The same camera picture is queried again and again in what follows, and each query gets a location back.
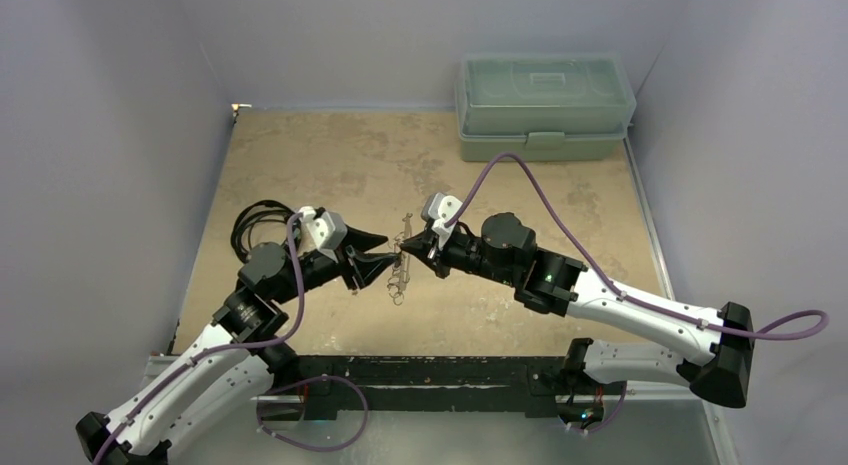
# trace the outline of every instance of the stained wooden surface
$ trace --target stained wooden surface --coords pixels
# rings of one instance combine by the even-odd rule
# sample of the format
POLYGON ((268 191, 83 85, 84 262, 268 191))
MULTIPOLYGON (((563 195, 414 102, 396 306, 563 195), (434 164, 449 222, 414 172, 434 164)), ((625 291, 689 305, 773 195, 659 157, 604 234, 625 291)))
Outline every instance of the stained wooden surface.
MULTIPOLYGON (((292 208, 324 206, 349 225, 394 237, 413 213, 413 233, 428 195, 465 198, 483 168, 459 159, 453 113, 295 113, 247 111, 230 149, 197 255, 175 352, 182 352, 232 292, 239 261, 229 234, 236 215, 261 199, 292 208)), ((531 164, 554 208, 613 278, 659 293, 660 286, 623 147, 596 162, 531 164)), ((501 211, 535 229, 540 246, 579 258, 514 163, 495 166, 463 216, 472 230, 501 211)), ((281 240, 278 226, 258 241, 281 240)), ((513 302, 512 290, 453 273, 440 280, 413 262, 402 305, 392 303, 386 273, 352 296, 341 281, 309 292, 300 331, 302 354, 553 355, 571 339, 638 338, 572 318, 538 315, 513 302)), ((284 309, 294 314, 296 303, 284 309)))

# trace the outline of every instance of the gray wall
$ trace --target gray wall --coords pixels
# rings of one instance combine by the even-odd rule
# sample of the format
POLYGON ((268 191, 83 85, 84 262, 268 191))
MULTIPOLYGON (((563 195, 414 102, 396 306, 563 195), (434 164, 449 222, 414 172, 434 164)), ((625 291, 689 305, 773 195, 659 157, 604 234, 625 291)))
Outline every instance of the gray wall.
POLYGON ((174 329, 231 111, 178 0, 0 0, 0 454, 73 432, 174 329))
POLYGON ((757 344, 749 406, 728 417, 745 465, 848 456, 846 4, 692 0, 638 97, 633 143, 679 298, 738 301, 756 326, 831 313, 813 339, 757 344))
POLYGON ((183 0, 234 102, 446 107, 470 51, 618 50, 634 89, 687 0, 183 0))

